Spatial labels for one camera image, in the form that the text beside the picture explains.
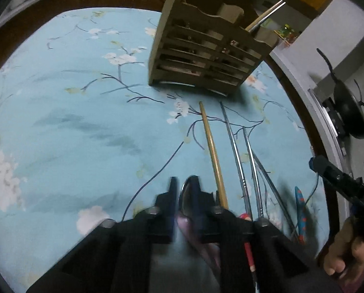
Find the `frying pan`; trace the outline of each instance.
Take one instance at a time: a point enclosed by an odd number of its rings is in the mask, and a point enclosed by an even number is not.
[[[361,109],[361,106],[364,106],[364,102],[362,100],[358,102],[354,98],[345,83],[335,76],[334,70],[327,56],[324,55],[319,48],[316,50],[327,63],[331,77],[335,82],[334,108],[342,119],[345,131],[356,139],[364,139],[364,113]]]

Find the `black pan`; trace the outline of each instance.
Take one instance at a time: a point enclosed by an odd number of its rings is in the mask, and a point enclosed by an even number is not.
[[[364,102],[362,102],[362,100],[358,102],[354,98],[353,94],[345,85],[345,83],[335,76],[332,65],[328,58],[319,48],[316,50],[326,61],[331,77],[335,82],[334,108],[342,119],[345,131],[356,139],[364,139],[364,113],[361,109],[361,106],[364,106]]]

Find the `hand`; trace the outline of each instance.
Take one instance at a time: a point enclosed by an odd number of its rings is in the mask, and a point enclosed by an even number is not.
[[[348,218],[324,258],[323,266],[328,275],[341,273],[346,268],[341,257],[350,248],[356,263],[341,275],[340,282],[344,286],[356,282],[364,270],[364,242],[360,237],[354,239],[353,225],[351,218]]]

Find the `wooden chopstick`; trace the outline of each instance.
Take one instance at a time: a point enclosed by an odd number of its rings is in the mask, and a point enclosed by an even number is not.
[[[205,134],[206,134],[207,141],[208,141],[210,158],[212,159],[213,172],[214,172],[214,177],[216,179],[218,197],[220,198],[220,205],[223,208],[228,209],[228,200],[227,200],[227,195],[225,194],[224,181],[222,180],[220,162],[218,160],[217,151],[216,151],[216,147],[214,145],[212,132],[210,131],[208,117],[206,116],[205,108],[201,101],[199,102],[199,108],[202,113],[202,120],[204,123]]]

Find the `table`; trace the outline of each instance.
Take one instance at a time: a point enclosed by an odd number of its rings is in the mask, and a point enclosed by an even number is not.
[[[308,167],[310,142],[278,79],[263,62],[232,98],[150,87],[147,61],[159,17],[125,8],[68,11],[1,68],[0,272],[15,292],[25,292],[101,220],[121,220],[140,187],[127,219],[152,205],[170,176],[181,187],[198,175],[205,191],[216,190],[199,101],[211,116],[230,210],[243,213],[244,202],[219,100],[233,123],[250,191],[241,126],[249,127],[252,148],[296,223],[294,188],[307,197],[316,174]],[[289,234],[263,179],[261,187],[265,215]],[[250,197],[257,217],[253,191]],[[306,251],[313,256],[329,233],[321,180],[307,208]],[[159,260],[163,269],[191,266],[183,262],[182,243],[178,233],[168,258]]]

